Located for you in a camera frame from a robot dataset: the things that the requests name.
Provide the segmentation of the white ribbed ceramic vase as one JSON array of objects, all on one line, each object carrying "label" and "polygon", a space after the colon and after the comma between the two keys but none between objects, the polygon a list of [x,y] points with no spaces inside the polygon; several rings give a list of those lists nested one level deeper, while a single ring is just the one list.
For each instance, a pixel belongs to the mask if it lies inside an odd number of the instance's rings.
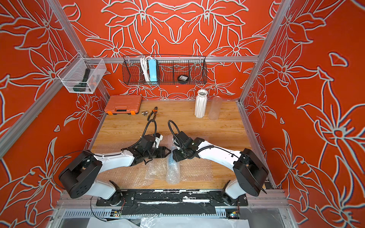
[{"label": "white ribbed ceramic vase", "polygon": [[194,115],[197,118],[203,118],[205,116],[205,110],[208,100],[208,92],[205,89],[200,89],[197,93],[195,101],[195,111]]}]

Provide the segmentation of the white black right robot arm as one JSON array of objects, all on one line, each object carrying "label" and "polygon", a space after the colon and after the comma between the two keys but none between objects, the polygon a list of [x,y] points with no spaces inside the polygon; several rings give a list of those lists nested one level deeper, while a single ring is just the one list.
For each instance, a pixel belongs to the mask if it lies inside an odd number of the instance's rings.
[{"label": "white black right robot arm", "polygon": [[227,204],[244,194],[259,196],[269,171],[256,154],[245,148],[243,151],[233,151],[216,146],[202,138],[194,140],[184,132],[173,134],[173,159],[180,162],[185,159],[206,159],[230,169],[235,179],[230,180],[222,189],[221,200]]}]

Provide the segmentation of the bubble wrap sheet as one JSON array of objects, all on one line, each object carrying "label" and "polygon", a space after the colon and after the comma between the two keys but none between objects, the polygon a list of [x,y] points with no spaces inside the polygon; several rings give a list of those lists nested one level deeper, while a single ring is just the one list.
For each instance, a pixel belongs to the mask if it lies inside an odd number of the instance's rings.
[{"label": "bubble wrap sheet", "polygon": [[[95,143],[91,151],[95,154],[116,153],[132,144],[132,141]],[[132,167],[111,169],[99,174],[98,178],[104,182],[113,181],[122,189],[143,189],[154,183],[154,179],[147,176],[148,169],[152,167],[154,162],[155,160],[152,160],[147,164],[142,162]]]}]

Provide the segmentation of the narrow bubble bundle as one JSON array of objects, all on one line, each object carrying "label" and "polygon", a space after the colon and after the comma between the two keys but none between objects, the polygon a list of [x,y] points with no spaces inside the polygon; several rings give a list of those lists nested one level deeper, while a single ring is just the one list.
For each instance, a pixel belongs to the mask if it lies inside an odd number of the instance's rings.
[{"label": "narrow bubble bundle", "polygon": [[171,153],[166,158],[167,162],[167,173],[166,182],[168,184],[176,185],[180,183],[180,164],[177,163],[173,158],[173,151],[177,149],[177,146],[173,143],[173,135],[168,135],[167,148],[171,150]]}]

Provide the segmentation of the bubble wrap roll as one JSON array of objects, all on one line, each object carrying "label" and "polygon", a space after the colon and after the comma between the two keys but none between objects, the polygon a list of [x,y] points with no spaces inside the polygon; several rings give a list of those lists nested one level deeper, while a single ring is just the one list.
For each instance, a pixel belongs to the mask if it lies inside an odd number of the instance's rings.
[{"label": "bubble wrap roll", "polygon": [[[178,162],[180,164],[180,183],[183,181],[211,181],[213,171],[211,162],[198,158],[187,159]],[[167,162],[166,158],[156,159],[152,167],[148,169],[148,178],[166,181]]]}]

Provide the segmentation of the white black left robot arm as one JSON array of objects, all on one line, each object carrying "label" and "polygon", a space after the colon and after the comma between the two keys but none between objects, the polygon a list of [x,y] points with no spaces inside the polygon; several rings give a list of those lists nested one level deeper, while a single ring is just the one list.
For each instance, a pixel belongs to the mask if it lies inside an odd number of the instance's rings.
[{"label": "white black left robot arm", "polygon": [[137,143],[117,153],[94,154],[89,150],[83,151],[59,174],[59,181],[72,199],[87,195],[117,205],[123,199],[122,190],[112,180],[98,180],[98,175],[167,157],[171,150],[160,146],[162,139],[160,134],[145,135]]}]

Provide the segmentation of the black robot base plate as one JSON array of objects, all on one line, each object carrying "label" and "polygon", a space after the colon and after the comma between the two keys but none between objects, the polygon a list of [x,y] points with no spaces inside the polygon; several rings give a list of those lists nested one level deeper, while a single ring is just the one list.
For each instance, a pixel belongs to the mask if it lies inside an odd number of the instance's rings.
[{"label": "black robot base plate", "polygon": [[211,206],[229,206],[221,198],[221,190],[148,190],[132,189],[122,191],[122,200],[117,206],[134,206],[144,204],[168,203],[203,203]]}]

